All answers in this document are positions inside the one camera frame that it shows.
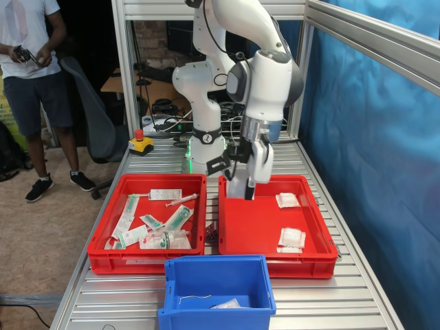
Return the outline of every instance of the black office chair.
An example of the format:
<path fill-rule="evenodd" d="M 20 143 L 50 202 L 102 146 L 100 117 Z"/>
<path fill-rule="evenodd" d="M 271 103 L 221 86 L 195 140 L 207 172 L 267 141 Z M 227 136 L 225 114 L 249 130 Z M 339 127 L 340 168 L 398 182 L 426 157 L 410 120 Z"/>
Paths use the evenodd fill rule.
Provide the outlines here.
<path fill-rule="evenodd" d="M 64 58 L 61 66 L 75 78 L 80 92 L 87 120 L 87 150 L 90 157 L 97 164 L 121 162 L 129 143 L 128 127 L 113 125 L 106 114 L 104 102 L 91 86 L 75 58 Z M 112 181 L 96 186 L 91 193 L 93 199 L 100 198 L 99 190 L 110 187 Z"/>

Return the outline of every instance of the person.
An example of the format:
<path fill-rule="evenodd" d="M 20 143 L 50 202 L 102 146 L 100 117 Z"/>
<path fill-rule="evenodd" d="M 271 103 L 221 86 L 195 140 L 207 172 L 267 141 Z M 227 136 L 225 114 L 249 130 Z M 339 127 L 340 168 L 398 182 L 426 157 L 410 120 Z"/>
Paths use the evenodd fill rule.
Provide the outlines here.
<path fill-rule="evenodd" d="M 45 17 L 53 27 L 50 38 Z M 4 92 L 19 131 L 26 137 L 30 158 L 39 176 L 25 198 L 28 202 L 39 200 L 54 186 L 45 165 L 40 102 L 69 162 L 70 181 L 84 191 L 95 187 L 79 171 L 67 87 L 54 51 L 66 35 L 66 26 L 56 0 L 0 0 L 0 66 Z M 19 45 L 35 55 L 40 65 L 32 60 L 24 63 L 17 54 Z"/>

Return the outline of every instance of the brick wall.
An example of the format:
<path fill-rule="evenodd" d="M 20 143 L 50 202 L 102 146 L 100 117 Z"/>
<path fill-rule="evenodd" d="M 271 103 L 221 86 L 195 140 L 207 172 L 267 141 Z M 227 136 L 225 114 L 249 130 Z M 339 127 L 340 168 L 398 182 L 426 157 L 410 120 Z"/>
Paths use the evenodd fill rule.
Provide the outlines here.
<path fill-rule="evenodd" d="M 136 21 L 135 31 L 142 62 L 165 69 L 191 62 L 189 57 L 168 50 L 165 21 Z"/>

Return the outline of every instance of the desk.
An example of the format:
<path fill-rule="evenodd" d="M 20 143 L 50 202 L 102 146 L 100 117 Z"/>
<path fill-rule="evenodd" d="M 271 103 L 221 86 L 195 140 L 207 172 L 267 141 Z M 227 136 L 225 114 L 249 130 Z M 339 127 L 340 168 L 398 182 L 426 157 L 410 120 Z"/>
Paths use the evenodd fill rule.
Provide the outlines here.
<path fill-rule="evenodd" d="M 114 74 L 120 73 L 120 69 L 116 69 Z M 134 70 L 135 79 L 138 79 L 138 71 Z M 151 85 L 148 85 L 148 94 L 150 96 L 151 105 L 160 98 L 168 98 L 169 100 L 174 100 L 173 104 L 177 105 L 179 109 L 184 109 L 184 113 L 188 113 L 191 109 L 191 105 L 189 101 L 183 97 L 176 89 L 173 84 L 168 84 L 167 82 L 148 79 L 151 81 Z M 135 86 L 136 95 L 140 97 L 140 87 Z M 102 86 L 101 92 L 103 93 L 124 93 L 124 87 L 122 86 L 122 78 L 121 77 L 110 77 Z M 142 99 L 147 100 L 145 89 L 142 90 Z"/>

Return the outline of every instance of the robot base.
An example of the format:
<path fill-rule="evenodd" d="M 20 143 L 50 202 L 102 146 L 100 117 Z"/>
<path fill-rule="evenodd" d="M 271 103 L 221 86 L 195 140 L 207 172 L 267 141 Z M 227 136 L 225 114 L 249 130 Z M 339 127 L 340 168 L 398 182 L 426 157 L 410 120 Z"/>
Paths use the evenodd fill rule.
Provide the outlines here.
<path fill-rule="evenodd" d="M 196 137 L 191 137 L 183 162 L 182 173 L 206 175 L 206 162 L 221 156 L 224 150 L 225 138 L 223 136 L 218 137 L 212 144 L 202 144 Z M 211 175 L 211 177 L 218 177 L 220 175 L 221 172 Z"/>
<path fill-rule="evenodd" d="M 204 174 L 206 175 L 206 164 L 200 164 L 194 162 L 191 159 L 185 158 L 183 165 L 181 167 L 181 172 L 183 174 Z M 219 177 L 221 172 L 214 173 L 210 177 Z"/>

